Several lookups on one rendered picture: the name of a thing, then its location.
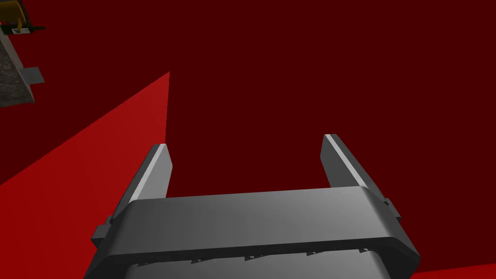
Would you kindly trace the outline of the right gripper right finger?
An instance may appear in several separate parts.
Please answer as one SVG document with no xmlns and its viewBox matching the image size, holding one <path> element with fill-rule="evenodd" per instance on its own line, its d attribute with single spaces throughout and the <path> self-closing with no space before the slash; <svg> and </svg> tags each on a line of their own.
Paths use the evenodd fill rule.
<svg viewBox="0 0 496 279">
<path fill-rule="evenodd" d="M 381 201 L 386 201 L 376 183 L 338 135 L 324 135 L 321 163 L 331 187 L 362 186 L 369 189 Z"/>
</svg>

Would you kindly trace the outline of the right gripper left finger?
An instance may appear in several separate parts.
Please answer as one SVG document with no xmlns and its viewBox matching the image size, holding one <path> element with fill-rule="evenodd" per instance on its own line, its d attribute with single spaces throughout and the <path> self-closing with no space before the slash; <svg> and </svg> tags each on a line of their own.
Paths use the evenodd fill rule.
<svg viewBox="0 0 496 279">
<path fill-rule="evenodd" d="M 132 201 L 165 198 L 171 172 L 172 162 L 167 145 L 154 144 L 120 199 L 112 218 L 116 218 Z"/>
</svg>

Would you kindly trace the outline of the grey stone counter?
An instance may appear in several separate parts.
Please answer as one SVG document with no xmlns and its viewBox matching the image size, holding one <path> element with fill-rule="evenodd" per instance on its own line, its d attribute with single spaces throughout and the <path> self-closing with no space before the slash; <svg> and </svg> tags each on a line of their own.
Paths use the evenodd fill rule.
<svg viewBox="0 0 496 279">
<path fill-rule="evenodd" d="M 34 103 L 31 85 L 44 83 L 38 67 L 25 68 L 11 40 L 0 31 L 0 108 Z"/>
</svg>

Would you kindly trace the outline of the yellow and green object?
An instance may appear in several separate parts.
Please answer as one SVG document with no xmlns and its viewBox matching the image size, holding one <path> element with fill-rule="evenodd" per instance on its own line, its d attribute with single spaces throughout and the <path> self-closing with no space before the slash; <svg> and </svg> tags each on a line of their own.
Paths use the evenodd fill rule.
<svg viewBox="0 0 496 279">
<path fill-rule="evenodd" d="M 44 29 L 32 23 L 22 0 L 0 0 L 0 31 L 4 35 L 30 34 Z"/>
</svg>

